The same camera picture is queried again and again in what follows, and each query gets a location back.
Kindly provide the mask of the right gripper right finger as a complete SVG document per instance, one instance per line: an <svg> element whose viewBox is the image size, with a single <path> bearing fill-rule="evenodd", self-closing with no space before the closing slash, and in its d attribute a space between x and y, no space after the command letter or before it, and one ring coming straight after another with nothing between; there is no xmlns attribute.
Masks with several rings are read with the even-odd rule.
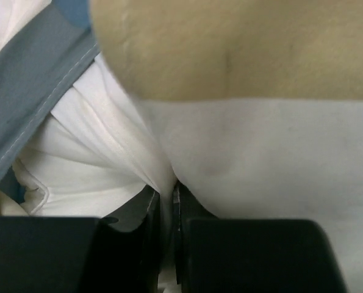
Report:
<svg viewBox="0 0 363 293"><path fill-rule="evenodd" d="M219 219L177 184L176 279L183 292L346 292L326 233L310 220Z"/></svg>

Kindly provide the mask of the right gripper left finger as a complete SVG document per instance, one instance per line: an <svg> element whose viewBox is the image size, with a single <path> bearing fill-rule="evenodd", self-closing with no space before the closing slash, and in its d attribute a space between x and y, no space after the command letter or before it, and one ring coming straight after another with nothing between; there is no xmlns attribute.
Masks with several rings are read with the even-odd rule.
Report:
<svg viewBox="0 0 363 293"><path fill-rule="evenodd" d="M0 216L0 292L156 292L160 198L93 217Z"/></svg>

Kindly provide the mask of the white pillow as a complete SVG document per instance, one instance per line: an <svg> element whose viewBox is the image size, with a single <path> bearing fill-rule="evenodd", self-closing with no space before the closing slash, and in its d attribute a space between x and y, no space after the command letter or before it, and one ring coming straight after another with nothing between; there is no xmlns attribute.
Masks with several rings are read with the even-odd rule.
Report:
<svg viewBox="0 0 363 293"><path fill-rule="evenodd" d="M168 161L69 1L0 1L0 216L104 217Z"/></svg>

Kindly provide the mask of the blue beige white checked pillowcase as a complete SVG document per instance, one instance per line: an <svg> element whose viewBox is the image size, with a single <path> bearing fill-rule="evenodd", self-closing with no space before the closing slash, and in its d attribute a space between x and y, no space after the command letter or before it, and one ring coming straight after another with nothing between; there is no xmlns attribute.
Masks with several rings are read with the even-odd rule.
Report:
<svg viewBox="0 0 363 293"><path fill-rule="evenodd" d="M70 18L175 184L217 217L316 221L363 292L363 1L81 1ZM170 195L160 292L181 291L171 225Z"/></svg>

